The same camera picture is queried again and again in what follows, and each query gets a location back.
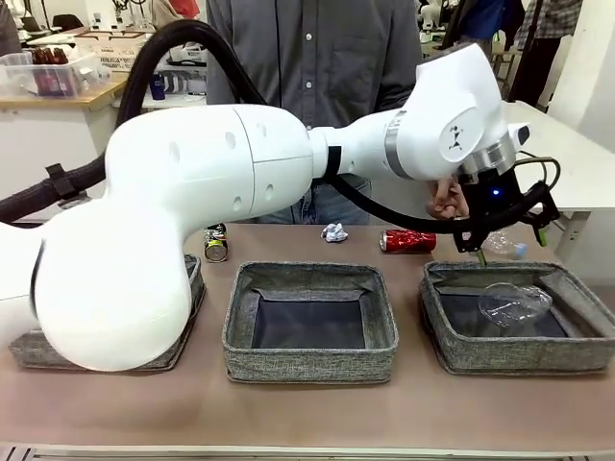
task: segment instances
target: white pillar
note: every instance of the white pillar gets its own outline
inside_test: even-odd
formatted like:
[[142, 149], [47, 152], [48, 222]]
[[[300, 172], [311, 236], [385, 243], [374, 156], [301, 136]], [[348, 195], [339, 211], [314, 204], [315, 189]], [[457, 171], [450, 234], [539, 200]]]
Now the white pillar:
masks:
[[[584, 0], [549, 115], [613, 153], [614, 76], [615, 1]], [[611, 184], [604, 193], [613, 193]], [[615, 284], [614, 230], [615, 212], [594, 212], [566, 264], [590, 283]]]

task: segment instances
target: clear plastic bin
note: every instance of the clear plastic bin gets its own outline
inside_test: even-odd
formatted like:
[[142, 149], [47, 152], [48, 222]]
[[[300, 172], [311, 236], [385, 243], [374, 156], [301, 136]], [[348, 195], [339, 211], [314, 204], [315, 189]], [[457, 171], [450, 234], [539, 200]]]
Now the clear plastic bin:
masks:
[[0, 94], [3, 96], [75, 98], [103, 84], [110, 76], [92, 54], [62, 65], [34, 65], [30, 53], [0, 58]]

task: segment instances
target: black pants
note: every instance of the black pants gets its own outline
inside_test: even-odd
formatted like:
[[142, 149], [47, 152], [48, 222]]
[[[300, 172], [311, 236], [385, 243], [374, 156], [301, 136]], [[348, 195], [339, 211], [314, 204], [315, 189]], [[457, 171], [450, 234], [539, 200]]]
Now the black pants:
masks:
[[529, 51], [524, 53], [523, 68], [517, 71], [514, 94], [510, 99], [523, 101], [531, 106], [538, 104], [538, 99], [545, 89], [545, 83], [559, 48], [560, 38], [537, 38]]

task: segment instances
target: wooden table top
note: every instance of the wooden table top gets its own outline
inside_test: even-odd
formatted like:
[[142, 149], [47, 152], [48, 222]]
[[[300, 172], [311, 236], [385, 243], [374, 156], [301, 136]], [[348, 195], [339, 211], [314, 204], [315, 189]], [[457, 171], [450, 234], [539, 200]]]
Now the wooden table top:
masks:
[[[384, 255], [382, 228], [229, 226], [231, 257], [204, 263], [204, 305], [177, 368], [151, 376], [34, 372], [0, 358], [0, 439], [70, 447], [181, 450], [212, 446], [505, 451], [615, 449], [615, 375], [452, 376], [420, 327], [417, 289], [428, 255]], [[531, 232], [523, 228], [530, 242]], [[203, 254], [199, 235], [185, 247]], [[553, 260], [530, 244], [530, 257]], [[437, 259], [459, 259], [442, 237]], [[325, 260], [378, 266], [400, 333], [392, 380], [374, 386], [255, 385], [225, 373], [222, 324], [240, 263]]]
[[89, 109], [99, 110], [113, 103], [128, 80], [128, 72], [114, 72], [103, 86], [84, 91], [77, 98], [42, 98], [36, 96], [0, 96], [0, 109]]

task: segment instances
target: gray fabric bin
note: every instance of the gray fabric bin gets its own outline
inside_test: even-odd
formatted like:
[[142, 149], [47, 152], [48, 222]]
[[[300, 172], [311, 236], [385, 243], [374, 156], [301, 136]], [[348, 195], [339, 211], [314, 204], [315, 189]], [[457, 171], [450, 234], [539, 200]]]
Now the gray fabric bin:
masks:
[[[557, 264], [491, 262], [481, 268], [474, 262], [433, 262], [425, 266], [424, 274], [420, 286], [424, 321], [438, 358], [452, 373], [600, 373], [615, 353], [615, 315], [577, 277]], [[468, 321], [474, 315], [469, 303], [470, 307], [445, 305], [447, 295], [478, 296], [497, 282], [533, 285], [551, 295], [553, 306], [540, 318], [542, 325], [529, 323], [513, 335], [498, 335], [493, 326], [496, 330], [492, 328], [485, 337], [476, 334], [476, 326]], [[478, 325], [478, 305], [476, 311]]]
[[[185, 344], [190, 336], [196, 316], [201, 308], [205, 296], [205, 284], [201, 275], [201, 259], [193, 255], [185, 255], [185, 268], [188, 272], [188, 280], [192, 291], [192, 312], [184, 332], [176, 343], [160, 357], [152, 360], [142, 367], [130, 370], [130, 373], [152, 373], [172, 370], [177, 364]], [[17, 364], [23, 368], [35, 368], [42, 370], [67, 370], [84, 371], [85, 369], [69, 362], [59, 355], [47, 342], [45, 335], [40, 329], [24, 334], [9, 345]]]
[[390, 379], [398, 333], [378, 269], [253, 262], [237, 272], [222, 342], [233, 380], [360, 384]]

